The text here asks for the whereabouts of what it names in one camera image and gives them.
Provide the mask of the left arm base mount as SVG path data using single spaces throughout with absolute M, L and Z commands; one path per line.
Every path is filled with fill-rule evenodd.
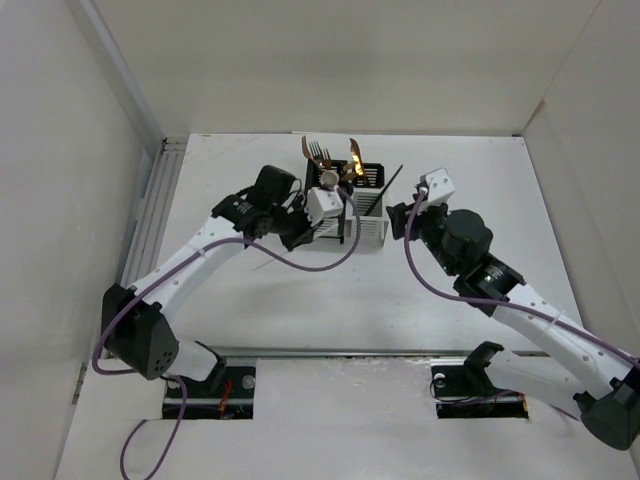
M 251 420 L 257 360 L 232 357 L 221 376 L 210 382 L 182 377 L 186 387 L 184 420 Z

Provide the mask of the black chopstick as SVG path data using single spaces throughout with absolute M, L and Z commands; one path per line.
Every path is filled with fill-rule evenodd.
M 377 205 L 382 201 L 382 198 L 384 197 L 384 195 L 386 194 L 386 192 L 389 190 L 389 188 L 391 187 L 391 185 L 394 183 L 394 181 L 396 180 L 396 178 L 398 177 L 398 175 L 400 174 L 400 172 L 402 171 L 402 169 L 404 168 L 404 164 L 401 164 L 398 169 L 394 172 L 394 174 L 391 176 L 391 178 L 389 179 L 389 181 L 384 185 L 384 187 L 381 189 L 381 191 L 378 193 L 378 195 L 375 197 L 374 201 L 372 202 L 372 204 L 368 207 L 368 209 L 365 211 L 364 216 L 369 216 L 377 207 Z

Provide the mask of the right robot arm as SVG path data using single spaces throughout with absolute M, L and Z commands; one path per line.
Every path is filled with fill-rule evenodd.
M 584 385 L 576 402 L 586 428 L 627 450 L 639 435 L 639 360 L 569 322 L 490 252 L 492 231 L 470 210 L 421 199 L 388 208 L 395 239 L 420 240 L 454 277 L 450 300 L 467 303 L 528 338 Z

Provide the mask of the copper knife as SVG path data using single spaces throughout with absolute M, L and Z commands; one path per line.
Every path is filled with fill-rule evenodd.
M 363 168 L 362 168 L 362 158 L 361 158 L 359 144 L 354 138 L 349 138 L 349 142 L 350 142 L 350 152 L 351 152 L 351 158 L 352 158 L 351 164 L 353 167 L 353 171 L 356 172 L 358 175 L 361 175 L 363 172 Z

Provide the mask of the silver fork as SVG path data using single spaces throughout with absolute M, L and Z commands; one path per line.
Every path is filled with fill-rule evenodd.
M 317 141 L 310 141 L 308 143 L 308 149 L 311 154 L 313 161 L 319 166 L 322 167 L 324 162 L 324 156 L 322 149 L 319 146 Z

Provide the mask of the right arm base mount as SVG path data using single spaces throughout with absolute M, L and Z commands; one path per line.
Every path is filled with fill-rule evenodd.
M 486 369 L 504 347 L 483 342 L 465 358 L 439 358 L 431 363 L 429 391 L 438 419 L 528 419 L 525 397 L 499 389 Z

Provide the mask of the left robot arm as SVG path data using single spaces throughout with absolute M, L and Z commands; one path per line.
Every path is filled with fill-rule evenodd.
M 249 242 L 276 234 L 293 250 L 310 241 L 334 200 L 313 188 L 287 206 L 295 180 L 280 168 L 263 167 L 252 186 L 218 203 L 193 237 L 155 271 L 128 287 L 111 286 L 103 296 L 96 351 L 108 351 L 147 380 L 183 379 L 201 396 L 217 394 L 225 360 L 200 342 L 178 339 L 171 322 L 189 296 Z

